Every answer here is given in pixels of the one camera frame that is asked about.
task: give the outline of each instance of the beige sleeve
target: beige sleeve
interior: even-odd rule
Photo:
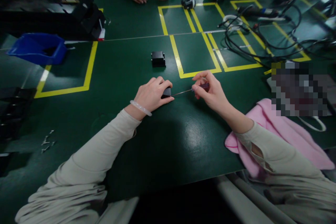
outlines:
[[[127,140],[134,135],[138,120],[122,110],[115,119],[50,175],[17,213],[17,223],[95,223],[93,210],[107,192],[98,185]]]

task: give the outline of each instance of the small black device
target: small black device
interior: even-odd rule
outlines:
[[[193,9],[196,6],[195,0],[181,0],[184,9]]]
[[[152,52],[152,66],[153,67],[166,66],[165,54],[162,51]]]
[[[167,97],[171,97],[171,95],[172,95],[171,93],[172,93],[172,89],[170,87],[167,87],[164,90],[164,92],[163,92],[163,94],[161,96],[161,99],[164,99],[164,98],[167,98]]]

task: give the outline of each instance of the black plastic part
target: black plastic part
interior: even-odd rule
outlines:
[[[181,0],[181,5],[184,5],[186,2],[190,2],[192,0]]]
[[[170,87],[167,87],[164,90],[163,95],[161,96],[161,99],[170,97],[172,95],[171,93],[172,93],[172,89]]]
[[[2,177],[6,171],[13,152],[0,153],[0,177]]]
[[[152,66],[153,67],[166,66],[165,54],[162,51],[152,52]]]
[[[98,40],[99,20],[104,27],[105,17],[93,0],[0,0],[0,27],[15,37],[49,33],[65,40]]]
[[[22,120],[26,117],[36,89],[16,87],[0,89],[0,140],[18,137]]]

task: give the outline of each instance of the yellow tape outline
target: yellow tape outline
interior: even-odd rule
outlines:
[[[235,9],[237,9],[238,7],[237,7],[237,3],[251,3],[251,2],[253,2],[253,3],[255,3],[259,8],[262,8],[262,5],[258,2],[258,0],[239,0],[239,1],[231,1],[231,4],[232,4],[232,6],[235,8]],[[248,22],[247,22],[247,20],[243,17],[243,16],[241,16],[241,19],[242,19],[242,21],[244,22],[244,23],[246,23],[247,25],[249,25],[248,24]],[[275,26],[275,28],[277,28],[277,30],[283,35],[283,36],[285,36],[285,38],[289,41],[289,42],[291,42],[291,43],[293,43],[294,41],[287,35],[287,33],[276,23],[276,22],[273,22],[273,25]],[[255,34],[250,28],[249,28],[249,30],[252,32],[252,34],[253,34],[253,36],[255,37],[255,39],[259,42],[259,44],[262,46],[262,48],[263,49],[265,49],[265,44],[263,43],[263,41],[259,38],[259,36],[257,35],[257,34]],[[302,55],[302,57],[301,58],[295,58],[295,59],[291,59],[292,61],[296,61],[296,62],[303,62],[303,61],[309,61],[309,60],[311,60],[310,59],[310,57],[304,52],[304,51],[300,51],[300,52],[298,52],[298,53],[300,53],[301,55]]]
[[[216,3],[199,3],[199,4],[196,4],[196,6],[209,6],[209,5],[215,5]],[[163,34],[168,36],[168,31],[167,31],[167,27],[166,27],[166,22],[165,22],[165,19],[164,19],[164,16],[163,16],[163,12],[162,12],[162,9],[169,9],[169,8],[182,8],[182,5],[167,5],[167,6],[158,6],[157,7],[159,9],[159,15],[160,15],[160,20],[161,20],[161,25],[162,25],[162,30],[163,30]],[[187,21],[189,23],[189,26],[191,28],[191,31],[192,33],[195,33],[196,32],[196,29],[195,29],[195,26],[193,24],[193,21],[191,20],[191,17],[190,17],[190,14],[188,12],[188,10],[184,10],[184,13],[185,13],[185,16],[187,18]],[[192,9],[191,10],[191,14],[196,22],[196,25],[197,25],[197,28],[198,30],[202,33],[202,37],[204,39],[204,42],[206,44],[206,47],[210,53],[210,56],[211,56],[211,59],[215,65],[215,69],[211,69],[210,71],[214,74],[214,73],[218,73],[218,72],[222,72],[222,69],[217,61],[217,58],[213,52],[213,49],[211,47],[211,44],[208,40],[208,37],[206,36],[206,34],[203,32],[203,29],[201,27],[201,24],[196,16],[196,13],[195,11]],[[177,46],[176,46],[176,42],[175,42],[175,38],[174,38],[174,35],[169,35],[169,38],[170,38],[170,42],[171,42],[171,46],[173,48],[173,52],[174,52],[174,56],[175,56],[175,61],[176,61],[176,66],[177,66],[177,69],[178,69],[178,74],[180,76],[181,79],[183,78],[190,78],[190,77],[194,77],[196,74],[198,74],[199,72],[202,72],[202,71],[198,71],[198,72],[191,72],[191,73],[184,73],[183,71],[183,67],[182,67],[182,63],[181,63],[181,59],[180,59],[180,56],[179,56],[179,52],[177,50]]]
[[[313,5],[310,2],[308,2],[307,0],[301,0],[301,1],[304,2],[306,5],[308,5],[309,7],[311,7],[318,15],[320,15],[321,17],[323,17],[324,20],[328,19],[328,17],[326,15],[324,15],[318,9],[314,8]]]
[[[96,52],[98,47],[98,41],[94,41],[92,43],[89,63],[86,69],[85,79],[84,79],[84,85],[81,87],[73,87],[68,89],[59,89],[59,90],[53,90],[53,91],[47,91],[43,92],[44,85],[46,84],[46,80],[48,78],[49,72],[51,70],[51,65],[45,66],[45,69],[43,71],[43,74],[41,76],[40,82],[37,85],[37,91],[34,98],[43,98],[43,97],[49,97],[49,96],[56,96],[56,95],[65,95],[69,93],[77,93],[77,92],[83,92],[88,91],[90,89],[90,82],[92,77],[92,71],[93,71],[93,65],[95,63],[96,58]]]

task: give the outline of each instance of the green workbench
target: green workbench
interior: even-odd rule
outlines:
[[[145,5],[131,0],[95,0],[111,21],[106,26],[105,41],[74,44],[76,49],[68,52],[64,63],[51,68],[7,56],[5,49],[13,38],[2,41],[0,88],[24,86],[37,88],[38,92],[20,138],[0,143],[0,152],[17,152],[7,176],[0,178],[0,222],[13,223],[28,197],[127,106],[138,87],[152,77],[170,80],[174,85],[172,93],[178,93],[191,87],[195,72],[212,69],[228,100],[243,113],[259,100],[270,98],[266,68],[225,50],[221,45],[223,33],[200,32],[216,30],[223,14],[235,14],[235,5],[256,4],[254,0],[232,1],[238,2],[196,0],[195,10],[185,12],[176,6],[181,0],[148,0]],[[265,7],[272,2],[257,1]],[[327,35],[307,12],[309,4],[316,1],[297,1],[303,12],[296,32],[300,40]],[[284,45],[288,42],[279,28],[289,31],[291,27],[271,24],[263,27],[263,32],[275,44]],[[264,52],[252,34],[232,36],[239,45],[246,46],[243,37],[248,44],[246,50]],[[166,68],[152,68],[152,51],[165,53]],[[293,58],[311,58],[315,66],[335,76],[333,61],[304,54]],[[296,118],[291,119],[301,124]],[[323,122],[326,132],[307,130],[322,148],[332,148],[336,145],[335,119],[323,118]],[[41,143],[51,130],[55,131],[50,140],[57,142],[42,154]],[[174,102],[153,112],[151,118],[145,118],[136,137],[124,144],[106,177],[106,200],[117,201],[243,169],[238,155],[224,146],[229,133],[228,125],[202,100],[196,100],[193,93],[179,95]]]

